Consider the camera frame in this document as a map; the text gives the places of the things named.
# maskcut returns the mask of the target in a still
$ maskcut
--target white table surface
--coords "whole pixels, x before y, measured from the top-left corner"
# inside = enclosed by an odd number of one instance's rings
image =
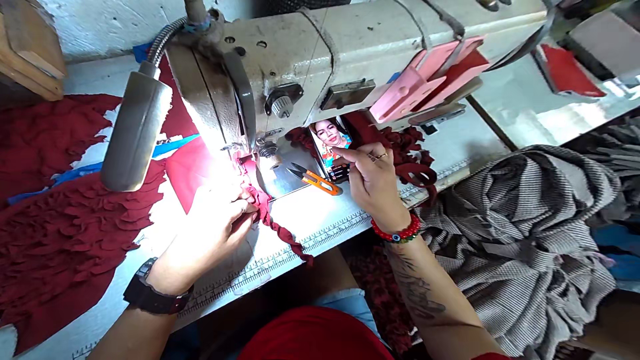
[[[107,93],[122,95],[128,73],[137,70],[133,56],[92,61],[68,67],[70,79],[65,82],[67,94]],[[116,113],[106,114],[115,120]],[[507,147],[486,125],[484,120],[470,107],[460,117],[437,126],[438,132],[427,136],[423,149],[431,151],[438,172],[439,190],[468,176],[486,162],[509,152]],[[101,132],[110,135],[111,129]],[[91,147],[83,159],[74,163],[80,167],[101,161],[106,151],[105,144]],[[347,183],[341,185],[344,194],[329,197],[313,187],[305,187],[285,195],[271,203],[271,215],[282,226],[288,228],[297,241],[302,242],[305,252],[317,256],[324,251],[350,239],[371,225],[367,215],[351,200]],[[159,189],[164,199],[151,210],[153,225],[142,230],[136,241],[141,247],[127,253],[125,261],[116,269],[115,276],[96,306],[75,319],[61,331],[42,344],[21,354],[19,359],[84,359],[126,307],[122,293],[138,267],[149,257],[158,256],[175,236],[184,216],[169,181]],[[401,185],[399,191],[407,206],[426,199],[426,192],[413,185]],[[315,204],[310,217],[300,211],[300,204]],[[352,224],[345,230],[326,236],[326,226],[342,222]],[[286,259],[277,267],[268,268],[274,259]],[[277,238],[267,227],[254,225],[247,241],[240,250],[224,264],[197,282],[192,304],[199,304],[193,311],[179,317],[177,328],[242,297],[265,282],[282,275],[301,264],[292,256],[289,246]],[[225,291],[232,284],[241,284],[234,291]],[[11,331],[0,331],[0,343],[11,341]]]
[[[480,78],[473,97],[518,147],[562,145],[640,105],[640,89],[626,92],[587,73],[607,96],[579,99],[553,94],[530,54]]]

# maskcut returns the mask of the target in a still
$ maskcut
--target tattoo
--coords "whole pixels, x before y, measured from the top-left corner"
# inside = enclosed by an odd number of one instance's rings
[[[429,300],[431,286],[415,271],[415,264],[406,255],[396,252],[387,245],[387,257],[394,265],[396,281],[404,294],[409,311],[422,320],[433,320],[436,314],[447,308],[438,302]]]

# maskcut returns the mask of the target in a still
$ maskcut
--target phone screen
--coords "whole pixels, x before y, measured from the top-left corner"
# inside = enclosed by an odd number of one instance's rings
[[[314,138],[316,149],[320,155],[320,162],[324,174],[330,181],[339,183],[349,177],[349,165],[336,165],[335,160],[340,156],[335,154],[334,147],[348,149],[351,146],[351,136],[339,117],[320,120],[309,125]]]

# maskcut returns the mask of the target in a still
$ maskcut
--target black wristwatch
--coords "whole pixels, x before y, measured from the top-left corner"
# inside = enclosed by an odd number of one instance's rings
[[[133,275],[131,282],[124,291],[124,300],[140,310],[152,314],[179,313],[187,305],[193,293],[193,285],[182,295],[167,295],[159,293],[147,283],[147,275],[157,258],[150,258]]]

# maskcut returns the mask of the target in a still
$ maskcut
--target red beaded bracelet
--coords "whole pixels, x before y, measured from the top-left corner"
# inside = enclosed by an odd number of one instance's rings
[[[418,230],[420,229],[420,218],[414,214],[411,214],[411,223],[409,224],[409,226],[396,234],[384,233],[382,230],[380,230],[373,219],[371,219],[371,225],[373,225],[373,231],[375,231],[375,233],[384,240],[392,243],[408,243],[416,236],[418,236]]]

